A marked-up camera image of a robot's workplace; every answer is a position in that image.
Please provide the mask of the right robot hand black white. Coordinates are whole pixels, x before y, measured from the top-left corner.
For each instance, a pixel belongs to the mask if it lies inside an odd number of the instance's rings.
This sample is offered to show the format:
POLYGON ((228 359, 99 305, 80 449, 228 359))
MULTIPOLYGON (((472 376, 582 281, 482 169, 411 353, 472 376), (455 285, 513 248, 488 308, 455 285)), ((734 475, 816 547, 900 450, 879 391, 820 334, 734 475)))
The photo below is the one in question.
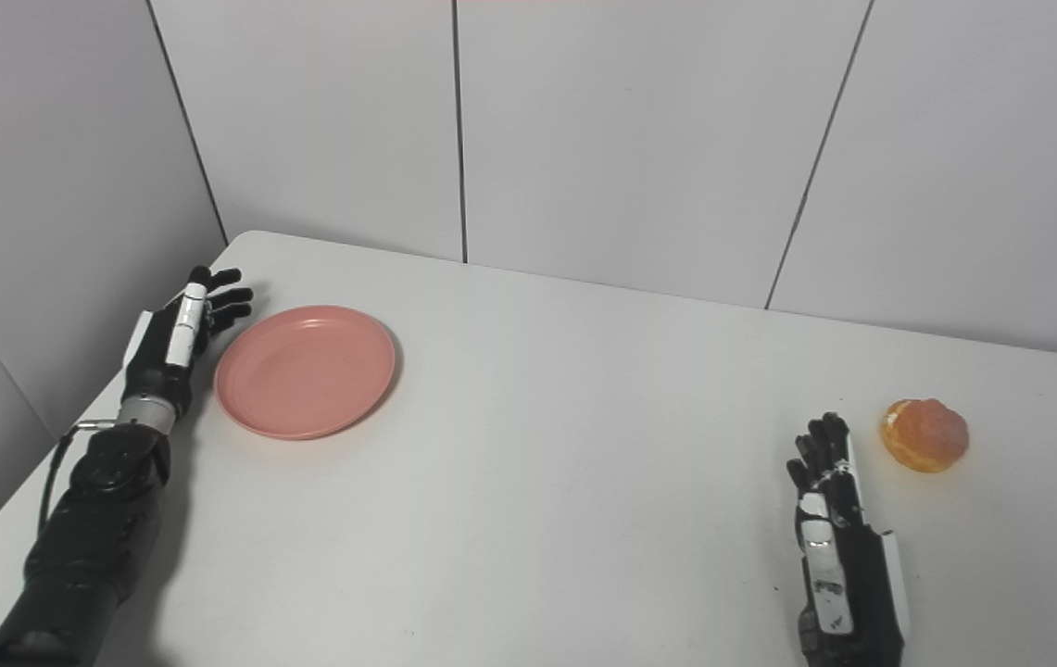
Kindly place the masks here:
POLYGON ((795 445, 786 469, 806 588, 800 653, 809 666, 900 666, 910 632, 900 545, 866 519, 849 426, 827 412, 795 445))

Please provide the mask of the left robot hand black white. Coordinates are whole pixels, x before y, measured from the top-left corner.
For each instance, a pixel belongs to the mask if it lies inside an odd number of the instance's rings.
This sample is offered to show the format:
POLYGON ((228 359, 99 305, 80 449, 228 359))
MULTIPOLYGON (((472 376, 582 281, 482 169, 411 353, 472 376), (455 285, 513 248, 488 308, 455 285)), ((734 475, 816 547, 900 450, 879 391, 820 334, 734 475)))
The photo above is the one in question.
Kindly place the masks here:
POLYGON ((197 266, 167 305, 143 313, 124 364, 122 406, 152 400, 175 419, 189 412, 196 363, 216 337, 252 313, 254 291, 241 280, 239 268, 197 266))

